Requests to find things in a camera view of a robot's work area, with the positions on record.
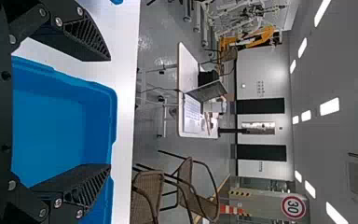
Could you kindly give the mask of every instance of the ceiling light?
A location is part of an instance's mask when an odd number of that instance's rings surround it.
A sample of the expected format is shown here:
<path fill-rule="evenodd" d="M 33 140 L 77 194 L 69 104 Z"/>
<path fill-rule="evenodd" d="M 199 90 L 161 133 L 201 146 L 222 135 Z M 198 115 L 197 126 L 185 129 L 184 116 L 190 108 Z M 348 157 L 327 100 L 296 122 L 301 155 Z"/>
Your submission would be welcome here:
<path fill-rule="evenodd" d="M 305 37 L 303 42 L 300 45 L 300 48 L 298 49 L 298 58 L 301 58 L 302 54 L 304 53 L 305 48 L 307 47 L 307 38 Z"/>
<path fill-rule="evenodd" d="M 310 196 L 312 196 L 312 198 L 316 199 L 316 190 L 307 180 L 305 181 L 305 189 L 310 194 Z"/>
<path fill-rule="evenodd" d="M 326 203 L 326 212 L 336 224 L 349 224 L 347 219 L 345 219 L 330 203 Z"/>
<path fill-rule="evenodd" d="M 318 26 L 319 22 L 321 21 L 322 17 L 324 16 L 325 11 L 328 8 L 328 5 L 330 5 L 331 0 L 323 0 L 321 5 L 319 6 L 318 12 L 316 12 L 315 18 L 314 18 L 314 24 L 315 27 Z"/>
<path fill-rule="evenodd" d="M 302 121 L 310 120 L 310 118 L 311 118 L 310 110 L 307 110 L 306 112 L 301 114 Z"/>
<path fill-rule="evenodd" d="M 298 116 L 293 117 L 293 124 L 298 124 Z"/>
<path fill-rule="evenodd" d="M 290 65 L 290 74 L 295 71 L 296 68 L 296 60 L 293 60 L 292 64 Z"/>
<path fill-rule="evenodd" d="M 295 171 L 295 177 L 298 182 L 302 183 L 302 175 L 298 171 Z"/>
<path fill-rule="evenodd" d="M 321 111 L 321 116 L 328 115 L 334 112 L 339 111 L 339 99 L 334 98 L 333 100 L 323 103 L 319 107 Z"/>

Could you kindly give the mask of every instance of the white wall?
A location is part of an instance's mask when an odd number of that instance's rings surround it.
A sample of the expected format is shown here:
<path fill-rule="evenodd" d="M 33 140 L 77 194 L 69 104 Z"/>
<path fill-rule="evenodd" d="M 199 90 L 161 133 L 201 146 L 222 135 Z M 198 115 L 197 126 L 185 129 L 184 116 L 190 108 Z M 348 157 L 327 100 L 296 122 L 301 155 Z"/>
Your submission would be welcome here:
<path fill-rule="evenodd" d="M 259 172 L 258 161 L 239 161 L 239 175 L 270 179 L 293 180 L 294 156 L 291 123 L 291 94 L 289 80 L 288 36 L 282 45 L 244 49 L 237 60 L 237 99 L 285 100 L 285 114 L 238 115 L 238 127 L 243 121 L 275 121 L 275 135 L 238 134 L 238 144 L 286 145 L 287 162 L 263 161 L 263 172 Z M 264 83 L 264 93 L 257 92 L 257 83 Z"/>

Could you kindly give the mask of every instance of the speed limit sign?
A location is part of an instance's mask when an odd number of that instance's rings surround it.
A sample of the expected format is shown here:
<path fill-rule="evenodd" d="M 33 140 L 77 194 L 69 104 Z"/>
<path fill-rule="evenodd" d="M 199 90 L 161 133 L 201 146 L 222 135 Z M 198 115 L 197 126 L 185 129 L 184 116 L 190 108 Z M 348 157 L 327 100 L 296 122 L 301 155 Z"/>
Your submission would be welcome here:
<path fill-rule="evenodd" d="M 301 219 L 305 216 L 307 207 L 304 202 L 296 196 L 288 196 L 281 204 L 283 213 L 291 219 Z"/>

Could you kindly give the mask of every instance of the ceiling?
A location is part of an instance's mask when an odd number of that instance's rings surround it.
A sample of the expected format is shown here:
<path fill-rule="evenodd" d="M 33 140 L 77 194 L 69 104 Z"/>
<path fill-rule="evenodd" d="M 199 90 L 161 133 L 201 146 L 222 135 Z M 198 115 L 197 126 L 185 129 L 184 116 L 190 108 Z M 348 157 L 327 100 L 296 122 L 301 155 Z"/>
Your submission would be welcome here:
<path fill-rule="evenodd" d="M 292 114 L 311 110 L 312 119 L 294 125 L 295 167 L 303 177 L 296 182 L 306 194 L 304 180 L 316 188 L 310 198 L 311 223 L 334 223 L 326 214 L 331 203 L 349 223 L 358 224 L 358 203 L 347 185 L 348 152 L 358 153 L 358 1 L 332 0 L 318 27 L 314 16 L 322 0 L 299 1 L 289 33 Z M 300 59 L 303 38 L 308 46 Z M 317 116 L 320 104 L 339 97 L 340 110 Z"/>

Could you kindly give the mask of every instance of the number 30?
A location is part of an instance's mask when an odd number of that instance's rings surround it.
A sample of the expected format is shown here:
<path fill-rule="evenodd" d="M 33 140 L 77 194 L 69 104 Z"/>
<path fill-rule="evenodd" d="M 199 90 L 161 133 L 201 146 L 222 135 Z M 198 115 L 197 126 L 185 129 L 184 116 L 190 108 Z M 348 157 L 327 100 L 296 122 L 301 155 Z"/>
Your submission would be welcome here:
<path fill-rule="evenodd" d="M 287 205 L 289 205 L 289 207 L 287 208 L 287 210 L 291 213 L 298 213 L 298 202 L 293 202 L 293 201 L 289 201 L 287 202 Z"/>

